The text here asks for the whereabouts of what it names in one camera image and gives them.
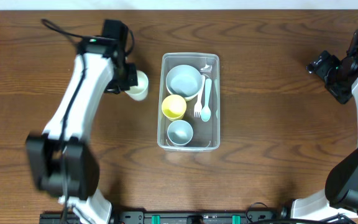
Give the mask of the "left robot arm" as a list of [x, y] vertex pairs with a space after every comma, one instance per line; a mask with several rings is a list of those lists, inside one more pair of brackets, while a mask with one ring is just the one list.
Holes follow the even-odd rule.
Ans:
[[25, 142], [36, 188], [58, 197], [82, 223], [114, 220], [112, 203], [98, 189], [99, 165], [88, 144], [102, 95], [137, 85], [125, 46], [124, 40], [83, 37], [57, 111], [41, 134], [30, 134]]

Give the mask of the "yellow cup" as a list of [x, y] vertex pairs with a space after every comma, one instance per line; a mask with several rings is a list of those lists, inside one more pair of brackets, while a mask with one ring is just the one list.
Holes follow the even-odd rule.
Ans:
[[170, 121], [180, 120], [184, 117], [187, 103], [180, 95], [170, 95], [162, 102], [162, 113]]

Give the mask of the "yellow bowl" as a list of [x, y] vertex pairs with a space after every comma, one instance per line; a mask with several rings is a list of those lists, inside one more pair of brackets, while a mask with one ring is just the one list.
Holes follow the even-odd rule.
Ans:
[[186, 97], [183, 97], [185, 99], [185, 101], [190, 101], [192, 100], [193, 98], [195, 98], [198, 94], [195, 94], [195, 95], [192, 95], [192, 96], [186, 96]]

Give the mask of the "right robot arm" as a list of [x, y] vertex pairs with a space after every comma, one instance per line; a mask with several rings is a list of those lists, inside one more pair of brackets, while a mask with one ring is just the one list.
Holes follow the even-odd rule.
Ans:
[[325, 89], [339, 103], [344, 105], [351, 98], [355, 100], [357, 144], [356, 149], [331, 170], [323, 190], [292, 201], [282, 216], [306, 222], [358, 218], [358, 29], [342, 60], [323, 51], [306, 69], [322, 79]]

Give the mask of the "white plastic fork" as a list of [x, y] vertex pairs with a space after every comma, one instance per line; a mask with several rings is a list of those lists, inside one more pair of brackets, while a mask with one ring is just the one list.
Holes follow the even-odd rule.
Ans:
[[203, 94], [203, 90], [204, 90], [204, 84], [205, 84], [206, 77], [204, 75], [202, 75], [201, 80], [202, 80], [201, 89], [198, 92], [197, 101], [196, 101], [195, 107], [194, 107], [194, 117], [195, 118], [199, 118], [201, 116], [201, 110], [202, 110], [201, 99], [202, 99], [202, 94]]

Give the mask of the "grey bowl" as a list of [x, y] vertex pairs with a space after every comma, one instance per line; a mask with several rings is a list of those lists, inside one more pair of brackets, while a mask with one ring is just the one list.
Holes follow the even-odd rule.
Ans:
[[182, 97], [198, 94], [202, 83], [200, 72], [190, 65], [173, 67], [165, 81], [169, 94]]

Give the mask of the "white cup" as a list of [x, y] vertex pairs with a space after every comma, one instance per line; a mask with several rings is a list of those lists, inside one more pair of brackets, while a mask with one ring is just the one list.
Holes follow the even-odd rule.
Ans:
[[138, 70], [137, 81], [138, 85], [131, 86], [130, 89], [126, 91], [126, 94], [129, 95], [133, 100], [143, 101], [148, 95], [149, 79], [144, 72]]

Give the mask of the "pale blue plastic spoon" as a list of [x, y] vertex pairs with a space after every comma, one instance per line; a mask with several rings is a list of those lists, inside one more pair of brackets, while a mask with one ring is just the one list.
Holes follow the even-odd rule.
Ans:
[[212, 80], [207, 78], [204, 85], [204, 106], [201, 110], [201, 120], [204, 122], [209, 121], [211, 117], [211, 110], [209, 108], [209, 99], [211, 94]]

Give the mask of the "grey cup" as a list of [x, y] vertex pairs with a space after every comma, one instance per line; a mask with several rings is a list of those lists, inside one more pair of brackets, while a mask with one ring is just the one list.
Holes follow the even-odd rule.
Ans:
[[168, 139], [174, 146], [186, 146], [193, 139], [193, 128], [184, 120], [173, 121], [167, 129]]

